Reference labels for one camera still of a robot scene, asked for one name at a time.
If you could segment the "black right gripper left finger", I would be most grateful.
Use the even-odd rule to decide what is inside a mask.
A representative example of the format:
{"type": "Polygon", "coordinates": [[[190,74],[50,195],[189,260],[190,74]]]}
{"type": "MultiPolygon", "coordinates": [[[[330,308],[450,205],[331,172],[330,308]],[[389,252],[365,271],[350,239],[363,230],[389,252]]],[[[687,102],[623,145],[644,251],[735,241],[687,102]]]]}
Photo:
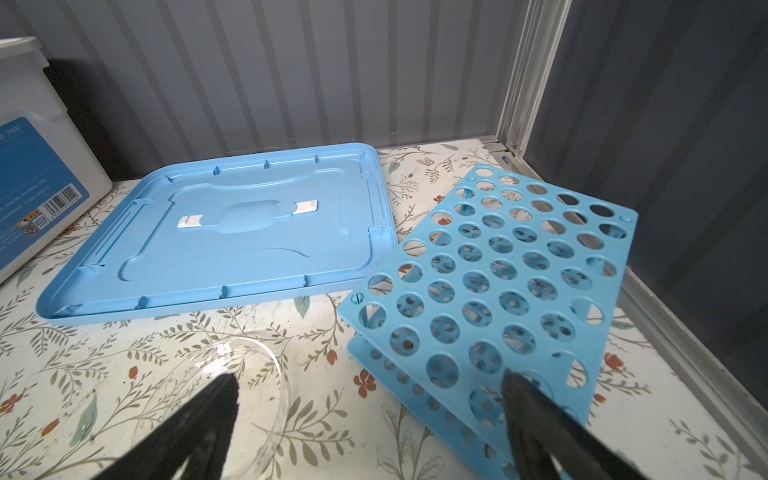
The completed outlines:
{"type": "Polygon", "coordinates": [[[233,374],[212,380],[99,479],[220,479],[238,415],[233,374]]]}

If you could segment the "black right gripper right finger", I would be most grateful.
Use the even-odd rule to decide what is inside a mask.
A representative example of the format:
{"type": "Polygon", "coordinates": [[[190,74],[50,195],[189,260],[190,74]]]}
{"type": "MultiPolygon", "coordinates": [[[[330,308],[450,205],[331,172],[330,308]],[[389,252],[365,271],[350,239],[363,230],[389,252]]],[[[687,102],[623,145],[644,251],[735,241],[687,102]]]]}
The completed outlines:
{"type": "Polygon", "coordinates": [[[525,376],[508,370],[501,383],[507,437],[519,477],[558,479],[554,463],[572,479],[642,479],[525,376]]]}

